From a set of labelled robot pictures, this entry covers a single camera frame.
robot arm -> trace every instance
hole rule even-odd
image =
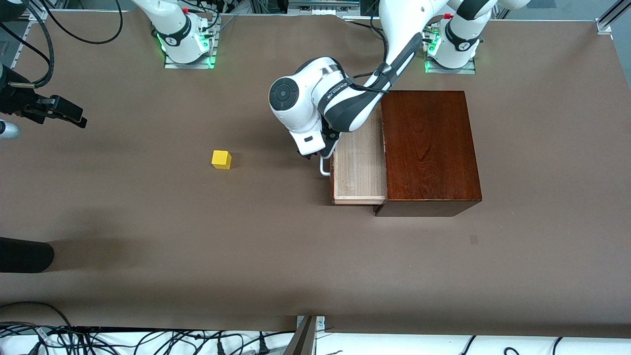
[[[269,104],[289,129],[300,154],[333,153],[340,132],[361,127],[422,45],[422,31],[448,0],[382,0],[379,14],[388,43],[386,60],[364,87],[354,85],[333,58],[313,59],[276,80]]]
[[[461,68],[474,55],[480,34],[498,0],[381,0],[379,17],[388,44],[386,60],[363,87],[330,57],[312,59],[294,75],[276,80],[269,104],[289,129],[301,155],[328,159],[342,132],[361,127],[422,46],[422,31],[443,6],[457,9],[441,24],[442,40],[430,53],[446,68]],[[520,8],[530,0],[501,0]]]
[[[174,62],[191,63],[209,51],[207,19],[185,13],[176,0],[132,1],[151,20],[162,49]]]

